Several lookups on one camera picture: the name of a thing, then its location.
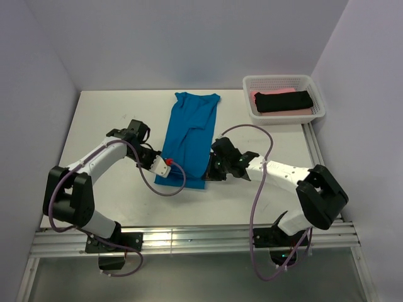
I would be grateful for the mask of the blue t-shirt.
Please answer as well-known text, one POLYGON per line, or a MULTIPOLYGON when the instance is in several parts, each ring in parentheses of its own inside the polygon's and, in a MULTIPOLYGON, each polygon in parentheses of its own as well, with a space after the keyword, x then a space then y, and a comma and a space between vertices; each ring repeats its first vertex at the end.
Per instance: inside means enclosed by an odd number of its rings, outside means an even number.
POLYGON ((205 189, 203 175, 209 162, 220 96, 188 92, 177 92, 175 96, 161 155, 183 169, 174 166, 166 178, 157 176, 154 183, 180 187, 186 174, 186 188, 205 189))

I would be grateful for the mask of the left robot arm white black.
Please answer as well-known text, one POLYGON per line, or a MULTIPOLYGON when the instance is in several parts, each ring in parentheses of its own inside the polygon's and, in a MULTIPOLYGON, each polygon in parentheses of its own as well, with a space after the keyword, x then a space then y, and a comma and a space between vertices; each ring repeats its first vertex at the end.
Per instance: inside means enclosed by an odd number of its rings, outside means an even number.
POLYGON ((100 244, 108 251, 118 250, 123 243, 121 224, 95 210, 93 185, 125 157, 137 167, 167 177, 171 168, 161 152, 145 146, 149 135, 145 123, 131 120, 126 128, 109 131, 83 159, 67 167, 53 167, 48 173, 43 214, 100 237, 100 244))

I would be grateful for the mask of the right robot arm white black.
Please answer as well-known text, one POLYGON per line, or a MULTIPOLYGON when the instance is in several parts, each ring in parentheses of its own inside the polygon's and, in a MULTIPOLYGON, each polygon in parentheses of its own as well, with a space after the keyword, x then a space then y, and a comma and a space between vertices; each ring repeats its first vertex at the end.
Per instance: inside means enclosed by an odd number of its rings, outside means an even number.
POLYGON ((349 201, 327 167, 295 167, 266 160, 252 151, 242 154, 229 138, 223 137, 213 143, 202 179, 224 181, 229 174, 247 181, 263 180, 297 195, 299 205, 275 221, 273 240, 279 245, 288 244, 295 234, 310 227, 329 229, 349 201))

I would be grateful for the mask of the black rolled t-shirt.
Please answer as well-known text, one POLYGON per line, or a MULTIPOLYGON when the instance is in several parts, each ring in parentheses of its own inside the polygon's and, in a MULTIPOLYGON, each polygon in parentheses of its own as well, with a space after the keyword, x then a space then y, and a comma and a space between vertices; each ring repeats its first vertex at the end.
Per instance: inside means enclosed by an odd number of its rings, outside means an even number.
POLYGON ((314 102, 307 91, 281 94, 262 94, 257 92, 254 97, 257 111, 260 113, 309 109, 314 106, 314 102))

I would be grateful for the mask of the pink folded t-shirt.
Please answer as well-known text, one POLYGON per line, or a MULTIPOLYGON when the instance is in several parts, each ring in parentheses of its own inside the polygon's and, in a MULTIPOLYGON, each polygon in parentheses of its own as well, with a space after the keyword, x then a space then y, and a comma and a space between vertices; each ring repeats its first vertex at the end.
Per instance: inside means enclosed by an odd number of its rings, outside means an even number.
MULTIPOLYGON (((250 93, 251 98, 253 100, 254 106, 256 108, 255 104, 255 97, 254 95, 257 92, 260 92, 262 94, 281 94, 285 92, 295 92, 296 90, 294 88, 285 88, 285 89, 277 89, 274 91, 252 91, 250 93)), ((261 116, 297 116, 297 115, 312 115, 312 108, 309 109, 300 109, 300 110, 293 110, 293 111, 279 111, 279 112, 271 112, 271 113, 260 113, 258 112, 259 115, 261 116)))

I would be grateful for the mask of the white plastic basket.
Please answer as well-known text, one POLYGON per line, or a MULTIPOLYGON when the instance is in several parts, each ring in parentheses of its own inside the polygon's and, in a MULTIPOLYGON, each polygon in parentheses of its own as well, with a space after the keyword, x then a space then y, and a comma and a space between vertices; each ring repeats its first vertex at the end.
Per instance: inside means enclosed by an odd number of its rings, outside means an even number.
POLYGON ((248 75, 242 81, 247 111, 255 125, 292 125, 310 123, 322 118, 326 111, 321 95, 307 75, 248 75), (297 116, 261 116, 256 110, 250 93, 252 91, 274 91, 294 88, 296 91, 307 91, 314 102, 312 115, 297 116))

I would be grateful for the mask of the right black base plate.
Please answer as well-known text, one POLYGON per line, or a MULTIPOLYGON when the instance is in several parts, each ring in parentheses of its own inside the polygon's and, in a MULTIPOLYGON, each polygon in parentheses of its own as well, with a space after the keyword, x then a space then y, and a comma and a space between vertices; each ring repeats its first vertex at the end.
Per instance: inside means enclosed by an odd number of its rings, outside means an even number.
POLYGON ((294 247, 302 238, 304 231, 289 236, 277 226, 253 229, 253 244, 256 248, 294 247))

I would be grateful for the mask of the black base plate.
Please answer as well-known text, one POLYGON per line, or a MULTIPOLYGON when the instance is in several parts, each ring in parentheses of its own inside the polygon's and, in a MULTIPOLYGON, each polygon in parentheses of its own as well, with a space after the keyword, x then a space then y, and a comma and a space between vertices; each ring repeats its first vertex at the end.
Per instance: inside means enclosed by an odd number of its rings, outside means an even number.
MULTIPOLYGON (((140 252, 143 242, 143 233, 142 232, 122 233, 116 240, 109 239, 108 242, 111 242, 115 245, 130 247, 140 252)), ((87 254, 104 254, 114 252, 126 252, 127 250, 107 245, 105 243, 101 243, 99 240, 95 238, 88 237, 84 251, 87 254)))
POLYGON ((253 229, 253 244, 256 248, 294 247, 302 238, 304 231, 289 236, 277 226, 253 229))

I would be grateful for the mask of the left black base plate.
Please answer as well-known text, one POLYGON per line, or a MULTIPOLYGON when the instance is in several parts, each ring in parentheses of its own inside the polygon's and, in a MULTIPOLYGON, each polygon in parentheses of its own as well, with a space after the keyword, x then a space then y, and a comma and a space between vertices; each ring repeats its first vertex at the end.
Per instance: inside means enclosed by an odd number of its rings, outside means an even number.
MULTIPOLYGON (((108 242, 111 242, 115 245, 130 247, 140 252, 143 242, 143 233, 142 232, 122 233, 116 240, 109 239, 108 242)), ((107 245, 105 243, 101 243, 99 240, 95 238, 88 237, 84 251, 87 254, 104 254, 114 252, 126 252, 127 250, 107 245)))

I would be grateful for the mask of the aluminium rail frame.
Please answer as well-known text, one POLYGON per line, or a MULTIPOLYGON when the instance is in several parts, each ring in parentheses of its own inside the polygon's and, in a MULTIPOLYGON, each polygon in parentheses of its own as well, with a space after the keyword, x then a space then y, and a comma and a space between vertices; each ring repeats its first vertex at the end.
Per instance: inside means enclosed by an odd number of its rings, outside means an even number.
POLYGON ((314 230, 312 255, 270 282, 249 256, 252 182, 213 183, 205 192, 155 195, 127 160, 95 186, 96 207, 144 235, 141 270, 97 271, 77 231, 46 226, 34 236, 18 301, 378 301, 355 226, 342 218, 314 230))

